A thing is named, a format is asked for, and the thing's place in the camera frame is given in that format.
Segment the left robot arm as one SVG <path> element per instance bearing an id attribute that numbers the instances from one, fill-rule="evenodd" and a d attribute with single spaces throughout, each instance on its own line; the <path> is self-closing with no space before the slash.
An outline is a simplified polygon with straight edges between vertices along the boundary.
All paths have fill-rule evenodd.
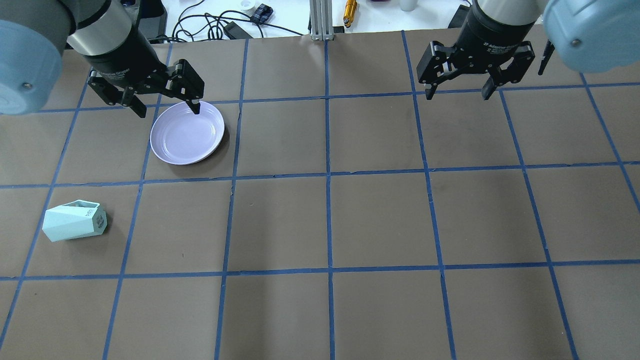
<path id="1" fill-rule="evenodd" d="M 205 83 L 191 64 L 160 61 L 119 0 L 3 0 L 1 113 L 22 116 L 48 102 L 70 46 L 92 68 L 87 84 L 109 106 L 145 117 L 139 95 L 160 94 L 201 111 Z"/>

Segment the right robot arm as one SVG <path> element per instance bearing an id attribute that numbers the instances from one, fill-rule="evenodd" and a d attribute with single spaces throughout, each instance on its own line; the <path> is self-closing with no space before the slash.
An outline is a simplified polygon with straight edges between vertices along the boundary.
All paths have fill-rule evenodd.
<path id="1" fill-rule="evenodd" d="M 637 0 L 474 0 L 455 43 L 430 42 L 416 66 L 426 98 L 461 75 L 488 75 L 484 100 L 505 84 L 521 82 L 536 57 L 526 36 L 538 20 L 547 36 L 539 75 L 554 53 L 581 73 L 639 60 Z"/>

